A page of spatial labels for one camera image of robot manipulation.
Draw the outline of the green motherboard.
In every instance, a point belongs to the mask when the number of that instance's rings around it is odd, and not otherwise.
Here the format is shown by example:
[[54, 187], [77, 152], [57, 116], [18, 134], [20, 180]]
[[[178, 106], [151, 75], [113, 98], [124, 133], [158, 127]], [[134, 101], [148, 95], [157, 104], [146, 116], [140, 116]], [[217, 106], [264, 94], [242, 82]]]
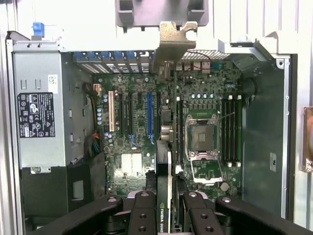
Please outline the green motherboard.
[[[167, 106], [168, 84], [154, 74], [104, 74], [97, 75], [94, 89], [98, 92], [97, 130], [94, 135], [95, 150], [105, 154], [107, 192], [126, 196], [133, 190], [145, 189], [146, 173], [157, 167], [157, 141], [163, 122], [170, 121]], [[176, 174], [183, 173], [187, 187], [206, 193], [210, 198], [241, 194], [242, 153], [242, 73], [231, 62], [194, 62], [178, 67], [177, 74], [177, 161]], [[114, 91], [115, 131], [109, 130], [108, 91]], [[147, 135], [147, 93], [152, 93], [153, 143]], [[185, 155], [184, 126], [186, 117], [219, 119], [219, 157], [217, 161], [194, 161], [197, 178], [221, 176], [230, 185], [226, 192], [220, 190], [222, 182], [213, 186], [193, 181], [190, 161]], [[122, 154], [142, 154], [140, 173], [123, 173]]]

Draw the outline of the grey plastic parts rack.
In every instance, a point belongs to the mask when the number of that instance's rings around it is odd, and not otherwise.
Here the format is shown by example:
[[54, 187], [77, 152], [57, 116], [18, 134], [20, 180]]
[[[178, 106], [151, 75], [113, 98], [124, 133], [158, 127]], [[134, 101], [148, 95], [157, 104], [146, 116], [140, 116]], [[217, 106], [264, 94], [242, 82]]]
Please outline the grey plastic parts rack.
[[206, 26], [209, 22], [208, 0], [115, 0], [115, 22], [126, 33], [131, 28], [145, 30], [161, 22], [186, 22]]

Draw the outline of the grey power supply unit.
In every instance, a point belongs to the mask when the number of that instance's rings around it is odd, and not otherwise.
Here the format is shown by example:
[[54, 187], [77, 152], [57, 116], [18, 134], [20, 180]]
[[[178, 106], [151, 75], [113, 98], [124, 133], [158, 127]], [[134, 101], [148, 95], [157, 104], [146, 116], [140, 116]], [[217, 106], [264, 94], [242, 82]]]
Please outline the grey power supply unit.
[[61, 55], [44, 43], [13, 49], [20, 166], [65, 166]]

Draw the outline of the black plastic shroud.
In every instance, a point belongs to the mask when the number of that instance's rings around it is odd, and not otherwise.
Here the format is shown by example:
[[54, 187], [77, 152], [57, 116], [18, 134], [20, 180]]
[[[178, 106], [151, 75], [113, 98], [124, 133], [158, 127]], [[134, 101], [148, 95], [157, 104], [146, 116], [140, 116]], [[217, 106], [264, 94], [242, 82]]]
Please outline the black plastic shroud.
[[105, 193], [105, 155], [68, 166], [51, 167], [49, 173], [22, 169], [24, 214], [60, 217]]

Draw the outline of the silver chipset heatsink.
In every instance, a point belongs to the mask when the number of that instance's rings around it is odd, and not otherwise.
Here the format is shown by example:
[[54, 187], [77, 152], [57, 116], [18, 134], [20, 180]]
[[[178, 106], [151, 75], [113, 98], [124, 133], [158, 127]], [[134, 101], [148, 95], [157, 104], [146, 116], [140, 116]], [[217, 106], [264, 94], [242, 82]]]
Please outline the silver chipset heatsink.
[[140, 173], [142, 171], [142, 154], [122, 154], [121, 169], [123, 173]]

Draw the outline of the blue case latch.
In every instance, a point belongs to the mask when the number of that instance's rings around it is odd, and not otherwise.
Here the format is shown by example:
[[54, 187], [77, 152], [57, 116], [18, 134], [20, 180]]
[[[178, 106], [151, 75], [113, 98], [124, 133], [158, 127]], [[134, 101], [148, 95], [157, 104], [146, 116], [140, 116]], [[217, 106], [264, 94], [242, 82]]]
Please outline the blue case latch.
[[45, 24], [42, 22], [33, 22], [32, 24], [33, 36], [45, 37]]

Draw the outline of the metal socket cover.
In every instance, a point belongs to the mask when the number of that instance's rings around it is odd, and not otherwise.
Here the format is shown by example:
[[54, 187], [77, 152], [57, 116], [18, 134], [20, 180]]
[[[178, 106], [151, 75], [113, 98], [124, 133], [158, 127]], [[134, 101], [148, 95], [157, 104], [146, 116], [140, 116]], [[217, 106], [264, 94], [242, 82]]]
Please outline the metal socket cover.
[[195, 161], [195, 158], [191, 158], [191, 159], [190, 159], [191, 172], [192, 172], [192, 176], [193, 176], [193, 181], [194, 181], [194, 183], [213, 186], [215, 183], [222, 182], [222, 181], [224, 180], [224, 177], [223, 177], [223, 174], [222, 174], [222, 170], [221, 170], [221, 168], [220, 168], [221, 166], [219, 166], [220, 172], [221, 172], [221, 176], [220, 176], [220, 177], [211, 178], [211, 179], [209, 179], [209, 180], [207, 180], [207, 179], [205, 179], [205, 178], [197, 178], [197, 177], [195, 176], [195, 172], [194, 172], [194, 169], [193, 169], [193, 162], [194, 162], [194, 161]]

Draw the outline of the blue expansion slot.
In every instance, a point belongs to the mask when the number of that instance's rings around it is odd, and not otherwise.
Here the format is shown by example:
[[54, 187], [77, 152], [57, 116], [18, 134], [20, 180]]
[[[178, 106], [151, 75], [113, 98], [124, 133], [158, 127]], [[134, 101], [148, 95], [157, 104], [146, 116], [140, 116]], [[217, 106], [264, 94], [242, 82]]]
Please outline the blue expansion slot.
[[153, 110], [152, 110], [152, 93], [147, 93], [147, 135], [148, 139], [153, 143]]

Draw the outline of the white expansion slot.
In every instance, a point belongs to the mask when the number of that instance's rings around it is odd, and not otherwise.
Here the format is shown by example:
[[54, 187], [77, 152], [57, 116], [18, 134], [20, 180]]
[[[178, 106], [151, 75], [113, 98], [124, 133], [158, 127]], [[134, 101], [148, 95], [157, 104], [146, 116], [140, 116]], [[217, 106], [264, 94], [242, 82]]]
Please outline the white expansion slot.
[[114, 91], [108, 91], [108, 103], [109, 103], [109, 130], [115, 131], [115, 117], [114, 117]]

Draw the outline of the CPU socket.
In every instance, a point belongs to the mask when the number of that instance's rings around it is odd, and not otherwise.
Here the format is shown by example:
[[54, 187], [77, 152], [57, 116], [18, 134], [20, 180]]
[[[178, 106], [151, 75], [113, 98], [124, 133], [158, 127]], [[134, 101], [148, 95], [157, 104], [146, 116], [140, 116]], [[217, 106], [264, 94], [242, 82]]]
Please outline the CPU socket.
[[196, 117], [189, 114], [185, 120], [185, 155], [188, 161], [217, 161], [219, 149], [219, 119]]

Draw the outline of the open dark grey PC case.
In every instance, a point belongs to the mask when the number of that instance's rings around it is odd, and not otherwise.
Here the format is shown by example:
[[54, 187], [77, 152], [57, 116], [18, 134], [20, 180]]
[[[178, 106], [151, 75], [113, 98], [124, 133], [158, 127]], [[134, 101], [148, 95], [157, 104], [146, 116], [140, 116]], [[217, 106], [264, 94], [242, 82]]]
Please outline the open dark grey PC case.
[[[98, 92], [94, 89], [95, 77], [104, 74], [148, 73], [156, 75], [160, 81], [158, 71], [154, 68], [159, 40], [160, 36], [138, 35], [123, 40], [101, 40], [97, 44], [87, 39], [85, 43], [75, 44], [64, 40], [45, 40], [36, 36], [27, 38], [16, 31], [7, 32], [5, 55], [8, 63], [10, 120], [13, 156], [14, 162], [17, 164], [17, 195], [20, 198], [23, 231], [31, 234], [70, 212], [56, 218], [32, 217], [24, 214], [23, 168], [20, 166], [18, 148], [13, 46], [17, 43], [55, 45], [61, 55], [65, 166], [68, 166], [74, 165], [82, 159], [90, 160], [98, 154], [104, 153], [102, 150], [95, 150], [93, 146], [96, 143], [94, 135], [97, 130], [96, 101], [98, 98]], [[220, 52], [218, 51], [218, 41], [196, 41], [196, 47], [188, 50], [177, 62], [177, 73], [179, 66], [205, 61], [229, 61], [241, 71], [241, 194], [231, 197], [241, 199], [288, 220], [286, 212], [290, 181], [290, 85], [294, 82], [291, 72], [295, 55], [293, 54], [287, 59], [259, 61], [253, 55], [229, 55]], [[51, 167], [31, 168], [34, 173], [49, 173], [51, 169]], [[101, 197], [91, 202], [108, 194], [126, 200], [134, 198], [137, 192], [145, 189], [133, 190], [126, 196], [107, 192], [105, 189], [105, 193]], [[210, 198], [204, 192], [196, 192], [212, 202], [221, 197]], [[194, 235], [183, 231], [184, 222], [179, 219], [177, 183], [176, 197], [175, 228], [171, 233], [165, 235]]]

